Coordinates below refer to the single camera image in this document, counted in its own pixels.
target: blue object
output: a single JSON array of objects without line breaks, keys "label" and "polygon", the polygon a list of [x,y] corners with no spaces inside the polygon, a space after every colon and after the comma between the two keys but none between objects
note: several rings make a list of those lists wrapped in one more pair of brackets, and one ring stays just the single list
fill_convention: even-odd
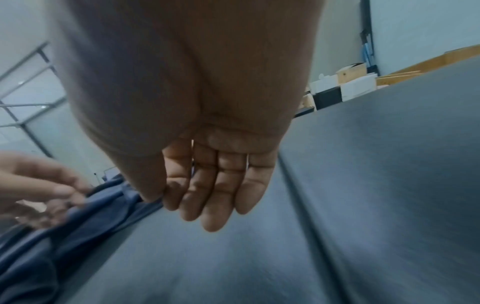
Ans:
[{"label": "blue object", "polygon": [[86,207],[58,227],[15,226],[0,236],[0,304],[50,303],[61,281],[93,248],[162,207],[144,203],[122,177],[98,186]]}]

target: blue fabric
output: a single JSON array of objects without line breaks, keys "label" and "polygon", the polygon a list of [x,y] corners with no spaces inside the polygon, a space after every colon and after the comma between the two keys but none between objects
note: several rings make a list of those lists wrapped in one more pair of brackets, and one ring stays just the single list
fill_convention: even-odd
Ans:
[{"label": "blue fabric", "polygon": [[123,178],[98,186],[82,209],[58,227],[32,231],[16,226],[0,236],[0,304],[52,302],[68,274],[113,233],[162,207],[144,203]]}]

